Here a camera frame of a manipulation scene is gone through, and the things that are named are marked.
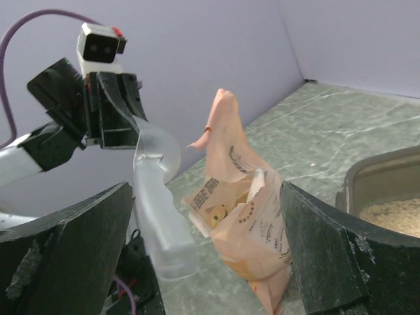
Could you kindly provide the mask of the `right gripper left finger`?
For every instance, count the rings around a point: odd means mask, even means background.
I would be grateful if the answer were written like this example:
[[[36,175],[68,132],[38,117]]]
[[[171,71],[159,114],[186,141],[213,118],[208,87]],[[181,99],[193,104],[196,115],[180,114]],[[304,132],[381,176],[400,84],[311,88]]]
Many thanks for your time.
[[[2,314],[163,314],[126,182],[1,231]]]

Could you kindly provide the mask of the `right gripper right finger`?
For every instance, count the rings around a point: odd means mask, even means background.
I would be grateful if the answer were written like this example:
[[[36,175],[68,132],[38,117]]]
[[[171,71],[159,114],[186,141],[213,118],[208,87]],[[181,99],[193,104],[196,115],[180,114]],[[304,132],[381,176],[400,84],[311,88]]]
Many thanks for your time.
[[[280,190],[306,314],[418,314],[419,239],[342,212],[298,186]]]

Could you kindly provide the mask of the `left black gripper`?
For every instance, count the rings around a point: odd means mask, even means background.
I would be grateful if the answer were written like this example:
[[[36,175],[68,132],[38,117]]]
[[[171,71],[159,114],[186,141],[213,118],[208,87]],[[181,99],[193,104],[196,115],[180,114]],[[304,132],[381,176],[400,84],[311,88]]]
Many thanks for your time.
[[[91,72],[85,79],[61,58],[27,83],[28,91],[78,142],[101,148],[135,148],[147,121],[140,99],[141,83],[131,73]]]

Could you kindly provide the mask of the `translucent plastic scoop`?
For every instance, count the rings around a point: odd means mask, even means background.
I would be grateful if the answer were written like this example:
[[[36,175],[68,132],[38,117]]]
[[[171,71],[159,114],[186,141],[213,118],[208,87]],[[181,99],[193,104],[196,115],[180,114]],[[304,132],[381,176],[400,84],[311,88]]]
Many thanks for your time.
[[[133,160],[135,217],[159,279],[174,282],[198,271],[198,247],[166,184],[178,172],[181,150],[167,131],[135,119],[139,136]]]

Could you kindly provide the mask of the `orange cat litter bag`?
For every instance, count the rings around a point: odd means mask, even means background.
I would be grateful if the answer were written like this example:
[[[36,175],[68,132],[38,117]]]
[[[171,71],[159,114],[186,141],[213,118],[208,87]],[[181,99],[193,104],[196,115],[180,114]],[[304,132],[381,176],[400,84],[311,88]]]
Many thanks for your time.
[[[217,91],[204,133],[191,145],[206,151],[204,183],[182,200],[191,221],[266,311],[282,314],[293,273],[280,208],[282,179],[251,149],[233,93]]]

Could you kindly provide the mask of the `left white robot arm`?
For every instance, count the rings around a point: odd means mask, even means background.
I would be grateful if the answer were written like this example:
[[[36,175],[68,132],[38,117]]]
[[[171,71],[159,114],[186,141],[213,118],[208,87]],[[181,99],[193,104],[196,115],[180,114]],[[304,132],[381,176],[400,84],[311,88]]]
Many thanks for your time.
[[[1,149],[2,186],[59,167],[77,149],[136,148],[136,120],[146,119],[139,95],[142,82],[136,75],[82,76],[62,58],[35,76],[27,88],[52,121]]]

